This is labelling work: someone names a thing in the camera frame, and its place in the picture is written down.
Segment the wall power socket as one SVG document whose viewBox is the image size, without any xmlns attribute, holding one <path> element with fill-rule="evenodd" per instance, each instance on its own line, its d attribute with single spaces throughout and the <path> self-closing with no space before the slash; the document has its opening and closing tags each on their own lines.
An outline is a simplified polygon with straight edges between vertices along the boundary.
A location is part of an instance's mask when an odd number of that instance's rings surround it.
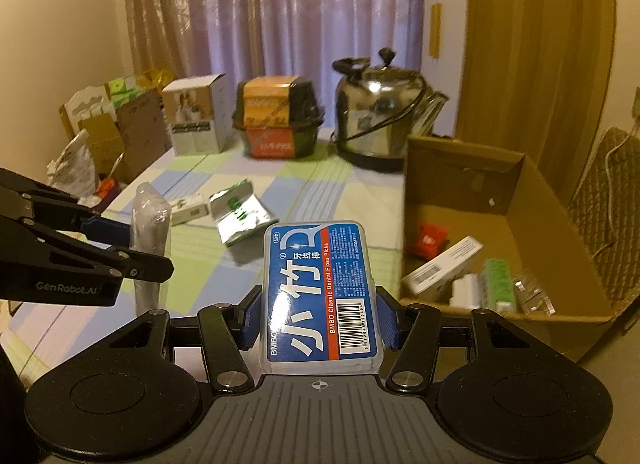
<svg viewBox="0 0 640 464">
<path fill-rule="evenodd" d="M 632 103 L 631 115 L 634 120 L 638 120 L 640 117 L 640 87 L 636 88 L 634 92 L 634 102 Z"/>
</svg>

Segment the purple sheer curtain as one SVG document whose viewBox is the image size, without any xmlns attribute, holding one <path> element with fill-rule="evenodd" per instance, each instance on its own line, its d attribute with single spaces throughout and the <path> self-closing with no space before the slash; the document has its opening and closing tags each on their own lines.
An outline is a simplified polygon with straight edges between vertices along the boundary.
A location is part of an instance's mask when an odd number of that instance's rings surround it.
<svg viewBox="0 0 640 464">
<path fill-rule="evenodd" d="M 125 0 L 134 65 L 176 76 L 307 76 L 333 95 L 332 62 L 395 50 L 421 61 L 423 0 Z"/>
</svg>

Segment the stainless steel kettle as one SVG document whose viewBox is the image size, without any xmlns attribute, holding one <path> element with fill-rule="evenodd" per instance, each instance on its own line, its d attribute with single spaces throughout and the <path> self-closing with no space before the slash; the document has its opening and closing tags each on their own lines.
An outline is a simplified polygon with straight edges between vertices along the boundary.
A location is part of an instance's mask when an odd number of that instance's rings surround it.
<svg viewBox="0 0 640 464">
<path fill-rule="evenodd" d="M 378 51 L 382 62 L 368 58 L 336 59 L 341 74 L 335 91 L 337 154 L 360 169 L 396 173 L 404 169 L 411 136 L 428 136 L 449 97 L 434 90 L 416 70 L 395 66 L 396 53 Z"/>
</svg>

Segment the long white ointment box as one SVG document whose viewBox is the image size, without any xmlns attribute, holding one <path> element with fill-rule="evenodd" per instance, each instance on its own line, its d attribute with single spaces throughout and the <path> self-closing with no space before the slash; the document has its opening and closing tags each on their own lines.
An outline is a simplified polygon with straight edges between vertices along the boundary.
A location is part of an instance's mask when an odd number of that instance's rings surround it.
<svg viewBox="0 0 640 464">
<path fill-rule="evenodd" d="M 208 201 L 201 193 L 192 193 L 169 202 L 173 226 L 195 221 L 208 215 Z"/>
</svg>

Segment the white humidifier product box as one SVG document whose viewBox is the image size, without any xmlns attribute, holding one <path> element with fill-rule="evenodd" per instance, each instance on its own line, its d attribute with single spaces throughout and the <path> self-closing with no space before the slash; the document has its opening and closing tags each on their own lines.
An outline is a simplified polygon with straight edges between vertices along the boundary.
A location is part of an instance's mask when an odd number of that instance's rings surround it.
<svg viewBox="0 0 640 464">
<path fill-rule="evenodd" d="M 172 81 L 162 96 L 177 157 L 226 149 L 233 133 L 233 93 L 227 74 Z"/>
</svg>

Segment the white tube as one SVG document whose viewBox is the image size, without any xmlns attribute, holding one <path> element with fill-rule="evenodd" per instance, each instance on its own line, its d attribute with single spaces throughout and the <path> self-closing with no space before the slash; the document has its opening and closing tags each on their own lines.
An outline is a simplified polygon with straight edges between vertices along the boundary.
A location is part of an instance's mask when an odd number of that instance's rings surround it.
<svg viewBox="0 0 640 464">
<path fill-rule="evenodd" d="M 150 184 L 137 188 L 131 210 L 130 247 L 139 252 L 164 256 L 171 226 L 171 206 Z M 160 284 L 134 281 L 134 306 L 140 316 L 160 305 Z"/>
</svg>

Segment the white green medicine box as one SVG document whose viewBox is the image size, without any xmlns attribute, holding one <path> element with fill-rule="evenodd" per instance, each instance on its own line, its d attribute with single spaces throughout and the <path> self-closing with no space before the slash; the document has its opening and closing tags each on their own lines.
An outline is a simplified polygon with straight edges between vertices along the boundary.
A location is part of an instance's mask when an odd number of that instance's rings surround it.
<svg viewBox="0 0 640 464">
<path fill-rule="evenodd" d="M 408 273 L 401 279 L 401 283 L 413 295 L 437 293 L 452 281 L 469 273 L 475 256 L 483 247 L 477 239 L 467 236 Z"/>
</svg>

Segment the white square night light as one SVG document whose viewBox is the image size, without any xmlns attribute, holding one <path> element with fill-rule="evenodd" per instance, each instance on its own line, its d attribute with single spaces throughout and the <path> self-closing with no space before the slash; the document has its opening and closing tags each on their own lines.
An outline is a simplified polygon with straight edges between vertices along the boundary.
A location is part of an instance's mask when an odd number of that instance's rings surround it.
<svg viewBox="0 0 640 464">
<path fill-rule="evenodd" d="M 476 273 L 468 273 L 451 285 L 449 305 L 454 308 L 472 310 L 483 306 L 484 287 Z"/>
</svg>

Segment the crumpled plastic bag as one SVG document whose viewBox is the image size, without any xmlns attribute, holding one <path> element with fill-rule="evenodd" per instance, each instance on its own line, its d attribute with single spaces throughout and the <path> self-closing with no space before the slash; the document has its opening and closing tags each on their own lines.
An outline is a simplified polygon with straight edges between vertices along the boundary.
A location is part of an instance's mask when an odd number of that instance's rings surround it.
<svg viewBox="0 0 640 464">
<path fill-rule="evenodd" d="M 47 166 L 47 184 L 76 198 L 87 198 L 98 188 L 96 167 L 88 146 L 89 134 L 82 129 Z"/>
</svg>

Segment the silver green foil pouch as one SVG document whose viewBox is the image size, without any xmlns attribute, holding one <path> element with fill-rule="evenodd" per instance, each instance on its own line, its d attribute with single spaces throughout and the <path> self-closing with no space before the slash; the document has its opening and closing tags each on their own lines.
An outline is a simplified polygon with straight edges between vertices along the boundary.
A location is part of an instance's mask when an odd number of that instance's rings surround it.
<svg viewBox="0 0 640 464">
<path fill-rule="evenodd" d="M 214 193 L 209 198 L 209 213 L 220 241 L 226 247 L 231 247 L 278 221 L 278 217 L 257 198 L 254 185 L 248 179 Z"/>
</svg>

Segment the stacked cardboard boxes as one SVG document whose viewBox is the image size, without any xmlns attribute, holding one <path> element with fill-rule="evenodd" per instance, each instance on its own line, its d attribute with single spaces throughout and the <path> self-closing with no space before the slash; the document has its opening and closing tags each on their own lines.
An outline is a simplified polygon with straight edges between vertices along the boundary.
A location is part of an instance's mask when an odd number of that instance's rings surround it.
<svg viewBox="0 0 640 464">
<path fill-rule="evenodd" d="M 118 180 L 130 183 L 171 148 L 162 89 L 173 80 L 166 69 L 121 76 L 84 88 L 58 108 L 68 138 L 88 133 L 100 176 L 114 172 Z"/>
</svg>

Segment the clear plastic wire bag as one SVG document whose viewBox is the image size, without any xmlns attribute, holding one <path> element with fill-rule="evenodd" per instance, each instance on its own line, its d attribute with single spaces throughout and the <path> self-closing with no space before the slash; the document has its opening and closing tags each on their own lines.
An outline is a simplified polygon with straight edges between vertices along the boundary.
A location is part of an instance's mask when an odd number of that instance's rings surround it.
<svg viewBox="0 0 640 464">
<path fill-rule="evenodd" d="M 524 314 L 545 316 L 555 314 L 552 300 L 530 271 L 522 271 L 513 279 L 513 290 L 518 307 Z"/>
</svg>

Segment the brown drape curtain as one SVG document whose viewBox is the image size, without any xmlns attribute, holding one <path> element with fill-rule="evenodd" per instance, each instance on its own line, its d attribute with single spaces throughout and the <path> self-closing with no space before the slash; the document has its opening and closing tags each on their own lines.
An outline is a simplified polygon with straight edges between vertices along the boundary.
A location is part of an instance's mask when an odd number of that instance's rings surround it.
<svg viewBox="0 0 640 464">
<path fill-rule="evenodd" d="M 615 0 L 468 0 L 457 138 L 524 152 L 569 203 L 596 137 Z"/>
</svg>

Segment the red small packet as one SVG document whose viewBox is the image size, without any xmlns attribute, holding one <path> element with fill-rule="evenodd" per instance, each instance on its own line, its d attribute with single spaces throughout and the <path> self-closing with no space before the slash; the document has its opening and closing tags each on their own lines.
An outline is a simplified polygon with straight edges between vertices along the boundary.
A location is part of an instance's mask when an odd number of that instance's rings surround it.
<svg viewBox="0 0 640 464">
<path fill-rule="evenodd" d="M 447 228 L 422 221 L 419 224 L 416 239 L 405 248 L 405 252 L 428 262 L 442 253 L 448 242 L 448 233 Z"/>
</svg>

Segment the checkered tablecloth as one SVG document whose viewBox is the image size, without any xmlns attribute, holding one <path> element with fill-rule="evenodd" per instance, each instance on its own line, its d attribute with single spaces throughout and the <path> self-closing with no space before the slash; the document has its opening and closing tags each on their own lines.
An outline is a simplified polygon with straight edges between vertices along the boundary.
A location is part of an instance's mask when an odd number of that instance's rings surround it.
<svg viewBox="0 0 640 464">
<path fill-rule="evenodd" d="M 190 221 L 170 229 L 165 255 L 172 277 L 160 287 L 157 305 L 171 317 L 195 316 L 216 303 L 238 303 L 262 283 L 264 233 L 279 225 L 358 221 L 367 239 L 375 284 L 399 296 L 404 177 L 360 169 L 333 149 L 330 131 L 319 133 L 314 153 L 301 159 L 256 159 L 235 140 L 223 153 L 176 157 L 174 151 L 146 169 L 104 215 L 130 223 L 137 189 L 153 186 L 172 215 Z M 192 210 L 196 195 L 203 216 Z M 113 307 L 25 304 L 3 321 L 1 347 L 28 387 L 43 373 L 134 319 L 137 288 L 122 282 Z"/>
</svg>

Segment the quilted beige chair cover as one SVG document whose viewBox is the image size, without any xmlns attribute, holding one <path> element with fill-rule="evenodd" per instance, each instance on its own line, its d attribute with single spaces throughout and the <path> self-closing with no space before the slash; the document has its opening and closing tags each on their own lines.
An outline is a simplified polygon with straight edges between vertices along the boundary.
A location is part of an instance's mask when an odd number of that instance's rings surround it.
<svg viewBox="0 0 640 464">
<path fill-rule="evenodd" d="M 639 297 L 639 138 L 603 135 L 568 215 L 587 247 L 616 315 Z"/>
</svg>

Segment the black instant meal bowl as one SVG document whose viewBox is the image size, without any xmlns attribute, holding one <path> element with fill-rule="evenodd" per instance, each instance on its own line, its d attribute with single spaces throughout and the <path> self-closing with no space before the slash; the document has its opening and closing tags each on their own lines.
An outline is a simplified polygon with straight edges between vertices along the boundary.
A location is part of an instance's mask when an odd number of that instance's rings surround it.
<svg viewBox="0 0 640 464">
<path fill-rule="evenodd" d="M 309 157 L 323 117 L 314 84 L 305 76 L 257 76 L 236 89 L 233 127 L 250 158 Z"/>
</svg>

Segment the brown cardboard box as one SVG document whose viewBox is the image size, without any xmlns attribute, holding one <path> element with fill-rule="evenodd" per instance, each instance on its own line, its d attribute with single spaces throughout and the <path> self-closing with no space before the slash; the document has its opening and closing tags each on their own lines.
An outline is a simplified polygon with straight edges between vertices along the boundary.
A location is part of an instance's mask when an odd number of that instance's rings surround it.
<svg viewBox="0 0 640 464">
<path fill-rule="evenodd" d="M 510 321 L 570 360 L 579 361 L 612 327 L 615 314 L 585 241 L 526 154 L 432 137 L 412 137 L 405 162 L 404 247 L 423 223 L 472 237 L 482 249 L 470 262 L 503 259 L 511 275 L 528 273 L 548 294 L 551 316 Z"/>
</svg>

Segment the green narrow package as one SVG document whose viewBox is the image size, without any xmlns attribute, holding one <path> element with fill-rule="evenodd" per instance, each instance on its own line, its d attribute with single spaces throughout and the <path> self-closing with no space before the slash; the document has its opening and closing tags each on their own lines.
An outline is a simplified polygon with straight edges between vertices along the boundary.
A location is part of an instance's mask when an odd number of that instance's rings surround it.
<svg viewBox="0 0 640 464">
<path fill-rule="evenodd" d="M 518 304 L 508 263 L 504 259 L 488 258 L 482 271 L 483 306 L 500 315 L 515 314 Z"/>
</svg>

